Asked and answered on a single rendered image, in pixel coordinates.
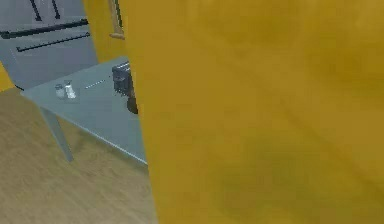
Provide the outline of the dark round pan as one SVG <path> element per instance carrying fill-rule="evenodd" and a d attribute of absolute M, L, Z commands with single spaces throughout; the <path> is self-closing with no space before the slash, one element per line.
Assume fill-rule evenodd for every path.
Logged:
<path fill-rule="evenodd" d="M 138 113 L 138 107 L 137 107 L 137 103 L 136 103 L 136 98 L 135 97 L 129 97 L 127 99 L 127 109 L 133 113 L 133 114 L 137 114 Z"/>

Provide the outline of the black toaster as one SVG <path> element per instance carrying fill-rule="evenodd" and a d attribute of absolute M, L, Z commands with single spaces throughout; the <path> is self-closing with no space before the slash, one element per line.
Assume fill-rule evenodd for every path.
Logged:
<path fill-rule="evenodd" d="M 133 81 L 131 76 L 130 63 L 125 62 L 112 68 L 114 90 L 122 95 L 133 97 Z"/>

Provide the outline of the grey table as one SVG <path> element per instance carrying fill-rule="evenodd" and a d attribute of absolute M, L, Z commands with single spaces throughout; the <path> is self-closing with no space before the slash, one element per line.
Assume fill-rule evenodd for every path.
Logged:
<path fill-rule="evenodd" d="M 145 149 L 139 117 L 127 109 L 127 99 L 116 93 L 112 67 L 128 59 L 118 57 L 90 68 L 26 89 L 22 96 L 32 101 L 40 110 L 58 146 L 69 161 L 73 159 L 58 120 L 74 124 L 101 141 L 144 163 Z M 99 80 L 105 82 L 85 89 Z M 70 80 L 76 93 L 75 99 L 56 95 L 55 85 Z"/>

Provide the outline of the silver knife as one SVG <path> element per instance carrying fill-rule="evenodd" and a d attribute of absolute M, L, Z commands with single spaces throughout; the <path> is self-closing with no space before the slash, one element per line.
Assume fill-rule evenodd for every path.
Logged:
<path fill-rule="evenodd" d="M 96 85 L 98 85 L 98 84 L 101 84 L 101 83 L 103 83 L 103 82 L 105 82 L 106 80 L 99 80 L 99 81 L 97 81 L 97 82 L 95 82 L 95 83 L 93 83 L 93 84 L 90 84 L 90 85 L 87 85 L 87 86 L 85 86 L 84 88 L 85 89 L 89 89 L 89 88 L 92 88 L 93 86 L 96 86 Z"/>

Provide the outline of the wooden framed picture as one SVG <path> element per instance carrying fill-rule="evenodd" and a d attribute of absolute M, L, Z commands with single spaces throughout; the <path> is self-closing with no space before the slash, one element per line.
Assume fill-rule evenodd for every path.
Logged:
<path fill-rule="evenodd" d="M 119 0 L 108 0 L 109 9 L 111 13 L 111 21 L 113 25 L 113 32 L 110 34 L 112 38 L 124 40 L 123 21 L 121 16 L 121 10 L 119 6 Z"/>

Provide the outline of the clear salt shaker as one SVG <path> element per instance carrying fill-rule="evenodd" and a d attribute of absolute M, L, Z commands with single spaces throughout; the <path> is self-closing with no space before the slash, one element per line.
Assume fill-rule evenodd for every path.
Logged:
<path fill-rule="evenodd" d="M 65 84 L 65 90 L 66 90 L 67 97 L 69 99 L 75 99 L 76 98 L 76 93 L 75 93 L 75 91 L 73 89 L 71 81 L 70 80 L 65 80 L 64 84 Z"/>

